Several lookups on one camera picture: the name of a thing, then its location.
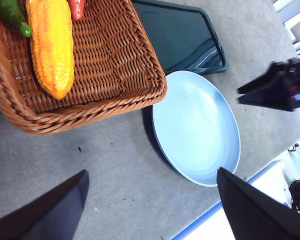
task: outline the red pepper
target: red pepper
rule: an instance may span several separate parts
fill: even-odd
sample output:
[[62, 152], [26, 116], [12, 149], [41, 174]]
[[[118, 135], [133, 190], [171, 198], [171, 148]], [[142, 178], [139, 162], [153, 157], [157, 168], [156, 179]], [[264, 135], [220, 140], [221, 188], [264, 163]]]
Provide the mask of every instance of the red pepper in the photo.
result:
[[86, 0], [68, 0], [73, 20], [80, 20], [84, 15]]

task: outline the green chili pepper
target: green chili pepper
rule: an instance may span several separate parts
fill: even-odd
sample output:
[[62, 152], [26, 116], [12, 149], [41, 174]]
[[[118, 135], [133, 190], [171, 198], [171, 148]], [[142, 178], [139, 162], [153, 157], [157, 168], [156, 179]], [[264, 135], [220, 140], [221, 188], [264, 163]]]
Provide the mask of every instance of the green chili pepper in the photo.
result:
[[27, 24], [19, 0], [0, 0], [0, 19], [8, 27], [20, 31], [23, 36], [31, 36], [32, 29]]

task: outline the light blue plate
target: light blue plate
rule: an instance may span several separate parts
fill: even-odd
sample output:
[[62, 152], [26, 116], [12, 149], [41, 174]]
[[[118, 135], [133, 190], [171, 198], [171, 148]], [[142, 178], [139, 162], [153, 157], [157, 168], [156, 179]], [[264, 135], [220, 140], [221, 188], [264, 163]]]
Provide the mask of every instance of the light blue plate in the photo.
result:
[[225, 98], [189, 71], [167, 76], [166, 97], [153, 105], [156, 139], [170, 164], [190, 181], [217, 186], [220, 167], [234, 173], [240, 158], [236, 119]]

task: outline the corn cob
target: corn cob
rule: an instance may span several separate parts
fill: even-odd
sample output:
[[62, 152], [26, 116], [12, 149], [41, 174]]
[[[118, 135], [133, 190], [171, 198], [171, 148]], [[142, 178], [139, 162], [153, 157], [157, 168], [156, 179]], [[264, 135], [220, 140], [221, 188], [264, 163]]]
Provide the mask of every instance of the corn cob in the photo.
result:
[[32, 62], [41, 87], [60, 100], [74, 82], [71, 11], [67, 0], [26, 0]]

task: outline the wicker basket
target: wicker basket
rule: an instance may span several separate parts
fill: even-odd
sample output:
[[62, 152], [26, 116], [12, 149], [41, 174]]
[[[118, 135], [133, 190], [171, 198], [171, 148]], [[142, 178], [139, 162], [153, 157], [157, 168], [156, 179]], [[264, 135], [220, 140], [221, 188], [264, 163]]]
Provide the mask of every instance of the wicker basket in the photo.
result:
[[52, 134], [163, 99], [166, 77], [130, 0], [86, 0], [72, 25], [74, 84], [56, 100], [36, 79], [29, 40], [0, 21], [0, 110], [13, 125]]

